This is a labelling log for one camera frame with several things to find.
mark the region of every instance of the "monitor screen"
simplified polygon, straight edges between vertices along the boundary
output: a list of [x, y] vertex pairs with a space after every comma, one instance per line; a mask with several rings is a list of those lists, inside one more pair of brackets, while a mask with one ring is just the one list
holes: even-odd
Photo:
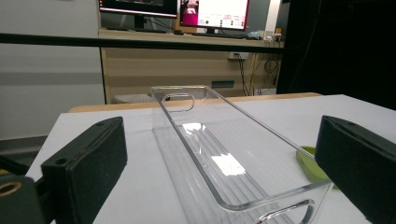
[[177, 18], [178, 0], [98, 0], [99, 10], [108, 13]]
[[245, 31], [249, 0], [180, 0], [180, 25]]

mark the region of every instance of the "foam pad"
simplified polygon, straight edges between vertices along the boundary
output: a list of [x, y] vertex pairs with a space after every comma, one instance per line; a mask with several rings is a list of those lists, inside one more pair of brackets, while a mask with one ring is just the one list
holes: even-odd
[[323, 116], [315, 159], [373, 223], [396, 223], [396, 145], [353, 122]]
[[127, 162], [121, 117], [106, 119], [41, 165], [56, 223], [93, 223]]

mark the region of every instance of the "desk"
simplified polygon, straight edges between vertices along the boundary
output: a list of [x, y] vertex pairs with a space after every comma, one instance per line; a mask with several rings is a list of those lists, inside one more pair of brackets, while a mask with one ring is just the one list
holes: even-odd
[[[316, 145], [323, 115], [358, 123], [396, 143], [396, 111], [345, 95], [313, 94], [311, 97], [291, 99], [249, 99], [235, 104], [300, 146]], [[128, 105], [105, 105], [107, 108], [111, 106]], [[71, 109], [71, 112], [81, 113], [66, 113], [58, 118], [27, 175], [37, 180], [42, 176], [40, 164], [95, 122], [123, 116], [128, 165], [95, 223], [186, 223], [151, 131], [151, 109], [95, 111], [89, 106], [86, 111], [90, 112], [82, 112], [81, 108]], [[320, 224], [369, 223], [337, 189], [331, 191], [323, 206]]]
[[[117, 95], [146, 94], [152, 86], [205, 85], [223, 83], [217, 88], [224, 96], [243, 95], [241, 64], [229, 60], [228, 52], [215, 48], [203, 51], [208, 44], [222, 47], [257, 47], [282, 50], [283, 45], [258, 40], [205, 37], [195, 35], [153, 34], [100, 29], [100, 39], [164, 42], [165, 45], [202, 45], [200, 50], [184, 49], [115, 49], [100, 48], [107, 104]], [[250, 89], [275, 88], [276, 72], [267, 72], [265, 64], [274, 71], [281, 65], [281, 55], [251, 53], [243, 61], [244, 77]]]

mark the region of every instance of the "transparent acrylic container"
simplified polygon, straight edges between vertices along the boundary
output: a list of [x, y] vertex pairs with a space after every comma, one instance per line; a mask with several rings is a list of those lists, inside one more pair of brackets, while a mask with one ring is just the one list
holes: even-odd
[[152, 87], [153, 132], [189, 223], [316, 223], [331, 180], [311, 183], [290, 140], [206, 86]]

